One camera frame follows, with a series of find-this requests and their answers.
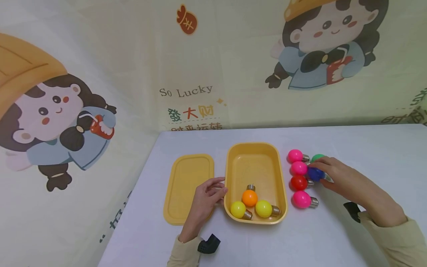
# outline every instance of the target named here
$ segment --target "blue light bulb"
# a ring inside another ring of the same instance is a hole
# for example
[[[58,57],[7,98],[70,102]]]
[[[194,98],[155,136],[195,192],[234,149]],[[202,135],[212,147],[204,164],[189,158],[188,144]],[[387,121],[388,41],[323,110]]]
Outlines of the blue light bulb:
[[[319,182],[320,179],[326,178],[326,174],[323,171],[319,170],[318,168],[309,167],[307,171],[307,175],[308,177],[310,177],[310,179],[312,179],[315,182]]]

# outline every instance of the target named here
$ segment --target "beige sleeve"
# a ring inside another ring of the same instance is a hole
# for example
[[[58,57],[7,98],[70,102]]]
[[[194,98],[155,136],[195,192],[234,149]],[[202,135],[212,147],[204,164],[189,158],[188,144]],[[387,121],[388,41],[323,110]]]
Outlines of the beige sleeve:
[[[199,265],[200,252],[197,251],[199,243],[203,240],[196,237],[187,243],[175,239],[167,267],[197,267]]]
[[[427,246],[417,222],[408,218],[402,225],[383,228],[378,227],[366,211],[360,212],[359,218],[386,255],[391,267],[427,266]]]

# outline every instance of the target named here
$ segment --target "yellow plastic container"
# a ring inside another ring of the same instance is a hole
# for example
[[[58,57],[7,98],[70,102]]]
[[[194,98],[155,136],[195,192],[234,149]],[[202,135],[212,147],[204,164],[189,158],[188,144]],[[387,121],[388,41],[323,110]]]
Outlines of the yellow plastic container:
[[[231,215],[234,201],[241,201],[247,185],[255,185],[259,200],[267,200],[278,206],[281,214],[277,217],[262,218],[255,207],[246,207],[252,212],[252,220],[237,219]],[[279,152],[268,143],[240,143],[232,146],[227,155],[225,186],[228,193],[224,197],[227,214],[242,223],[272,225],[283,221],[288,211],[288,203],[283,181]]]
[[[185,155],[173,163],[163,206],[163,217],[168,223],[185,223],[196,187],[214,177],[213,164],[208,154]]]

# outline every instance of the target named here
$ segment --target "cartoon girl's face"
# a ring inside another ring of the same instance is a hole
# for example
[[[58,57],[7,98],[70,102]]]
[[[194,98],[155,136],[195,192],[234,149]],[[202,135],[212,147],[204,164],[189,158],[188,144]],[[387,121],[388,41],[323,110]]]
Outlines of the cartoon girl's face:
[[[78,94],[80,86],[49,87],[44,83],[37,85],[45,95],[38,98],[22,95],[16,102],[22,111],[18,119],[19,130],[13,139],[28,144],[35,138],[49,141],[57,138],[77,118],[83,108]]]
[[[351,0],[350,7],[343,11],[336,8],[336,2],[331,2],[321,7],[316,18],[301,29],[295,29],[290,40],[299,43],[299,49],[304,53],[335,48],[356,39],[363,26],[372,22],[378,12],[378,9],[366,10],[359,0]]]

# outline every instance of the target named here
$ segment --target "pink light bulb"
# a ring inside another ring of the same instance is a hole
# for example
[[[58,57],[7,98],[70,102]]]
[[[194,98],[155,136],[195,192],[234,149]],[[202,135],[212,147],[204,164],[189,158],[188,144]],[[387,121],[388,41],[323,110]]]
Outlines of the pink light bulb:
[[[292,196],[292,200],[298,208],[315,208],[319,205],[319,201],[315,197],[310,197],[304,191],[296,191]]]
[[[308,167],[307,164],[301,161],[296,161],[292,163],[291,170],[294,174],[305,175],[307,173]]]
[[[303,154],[300,150],[298,149],[292,149],[291,151],[289,151],[288,153],[288,159],[291,163],[296,162],[296,161],[309,161],[310,157]]]

